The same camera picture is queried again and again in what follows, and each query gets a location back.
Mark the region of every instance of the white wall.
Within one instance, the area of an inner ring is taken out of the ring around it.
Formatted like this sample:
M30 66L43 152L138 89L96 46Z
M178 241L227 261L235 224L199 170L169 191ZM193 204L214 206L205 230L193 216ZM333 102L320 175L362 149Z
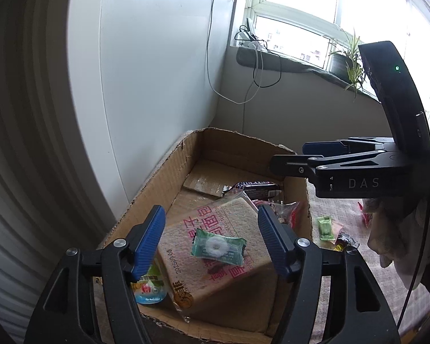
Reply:
M205 74L211 0L102 0L100 69L106 120L127 200L172 143L208 126L217 99ZM232 0L216 0L211 79L220 78Z
M242 102L252 82L252 68L239 65L236 53L237 48L227 48L221 94ZM279 72L265 71L262 85L272 84L278 77ZM253 85L249 97L256 88ZM242 106L221 98L211 125L241 132L242 113ZM283 144L299 153L310 141L391 136L379 102L363 95L354 100L353 92L312 73L283 73L278 84L260 89L246 104L244 134Z

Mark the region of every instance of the checkered cloth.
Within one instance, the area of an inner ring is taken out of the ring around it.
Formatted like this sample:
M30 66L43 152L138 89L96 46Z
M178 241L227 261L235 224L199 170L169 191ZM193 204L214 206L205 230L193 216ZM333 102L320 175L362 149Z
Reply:
M319 229L316 218L320 216L331 216L334 220L344 225L343 231L350 234L352 238L360 242L359 251L370 267L382 292L384 293L395 321L398 320L400 312L406 298L407 289L401 282L400 277L395 272L395 267L391 264L383 269L379 265L379 255L369 249L366 243L370 236L370 230L362 222L361 212L357 202L359 199L320 199L315 196L315 188L308 183L308 196L310 214L312 217L312 237L313 241L322 248L333 249L330 242L322 242L319 238ZM322 279L320 291L319 309L315 318L314 330L312 332L311 343L318 343L323 336L325 322L327 319L328 298L330 294L330 277ZM430 311L430 295L427 289L420 284L411 294L408 307L400 326L400 335L406 333L417 326L424 316Z

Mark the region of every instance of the cardboard box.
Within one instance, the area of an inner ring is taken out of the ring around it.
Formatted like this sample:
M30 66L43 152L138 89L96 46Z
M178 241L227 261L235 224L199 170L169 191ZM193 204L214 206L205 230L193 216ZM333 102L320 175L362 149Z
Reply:
M283 186L285 203L301 202L295 231L311 239L305 179L271 174L268 165L274 154L292 152L256 138L214 128L187 133L158 164L104 245L124 238L132 226L145 220L154 204L162 205L172 217L216 200L225 185L265 180ZM154 342L206 340L266 344L277 328L290 288L277 279L271 269L227 288L216 305L192 316L189 323L184 322L169 301L140 306L140 312ZM96 291L97 305L99 286ZM97 314L99 321L106 322L102 307L97 307Z

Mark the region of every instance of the black robotic device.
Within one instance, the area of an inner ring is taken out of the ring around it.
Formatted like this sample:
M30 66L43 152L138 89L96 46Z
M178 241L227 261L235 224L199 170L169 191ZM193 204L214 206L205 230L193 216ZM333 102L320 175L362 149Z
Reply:
M359 49L393 138L308 143L305 155L274 156L270 169L307 177L321 198L404 196L417 201L430 193L430 131L419 94L391 42ZM103 278L116 344L151 343L129 283L145 273L154 255L163 213L155 206L142 225L105 249L67 250L38 301L24 343L101 344L92 276ZM400 343L385 297L358 250L320 249L280 224L268 206L259 208L258 225L276 272L295 282L274 344L308 343L323 275L331 275L331 290L322 343Z

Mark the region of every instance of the potted plant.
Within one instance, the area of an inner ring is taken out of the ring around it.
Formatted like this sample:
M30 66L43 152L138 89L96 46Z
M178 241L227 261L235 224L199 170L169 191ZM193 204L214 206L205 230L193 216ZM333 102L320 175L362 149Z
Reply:
M346 36L347 48L330 53L331 61L329 72L348 83L349 85L347 85L344 90L352 88L355 97L357 97L357 91L359 89L363 90L363 83L366 79L366 73L363 70L360 51L358 49L360 36L357 37L355 31L353 31L353 36L351 38L347 33Z

